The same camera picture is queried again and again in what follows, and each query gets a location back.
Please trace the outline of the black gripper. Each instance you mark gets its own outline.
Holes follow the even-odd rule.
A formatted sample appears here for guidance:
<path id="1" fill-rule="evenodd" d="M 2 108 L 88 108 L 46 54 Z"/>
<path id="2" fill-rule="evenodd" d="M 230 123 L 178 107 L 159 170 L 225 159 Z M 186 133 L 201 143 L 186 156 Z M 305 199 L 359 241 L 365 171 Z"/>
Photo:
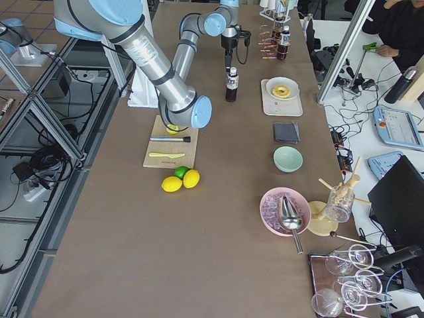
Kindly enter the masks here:
<path id="1" fill-rule="evenodd" d="M 225 69 L 227 72 L 231 69 L 232 50 L 238 44 L 238 31 L 235 26 L 226 28 L 221 34 L 221 46 L 225 49 Z"/>

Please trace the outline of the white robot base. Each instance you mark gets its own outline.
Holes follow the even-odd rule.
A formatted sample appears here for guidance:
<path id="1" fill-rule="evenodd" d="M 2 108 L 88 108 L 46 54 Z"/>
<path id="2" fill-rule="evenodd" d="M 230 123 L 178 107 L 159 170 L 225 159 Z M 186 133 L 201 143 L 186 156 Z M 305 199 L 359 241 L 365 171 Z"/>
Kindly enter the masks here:
<path id="1" fill-rule="evenodd" d="M 129 107 L 158 108 L 156 89 L 144 72 L 137 66 L 131 83 Z"/>

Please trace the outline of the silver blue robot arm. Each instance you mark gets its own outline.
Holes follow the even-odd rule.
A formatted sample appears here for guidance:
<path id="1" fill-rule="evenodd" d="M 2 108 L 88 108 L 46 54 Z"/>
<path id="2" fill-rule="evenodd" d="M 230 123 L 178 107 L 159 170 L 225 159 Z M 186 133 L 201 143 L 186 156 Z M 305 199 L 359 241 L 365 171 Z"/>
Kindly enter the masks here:
<path id="1" fill-rule="evenodd" d="M 202 34 L 220 36 L 225 67 L 239 40 L 239 2 L 221 1 L 210 13 L 182 19 L 180 41 L 172 61 L 146 28 L 141 1 L 55 1 L 56 30 L 66 36 L 99 42 L 103 37 L 121 46 L 160 93 L 160 114 L 166 124 L 201 129 L 211 119 L 210 98 L 185 83 Z"/>

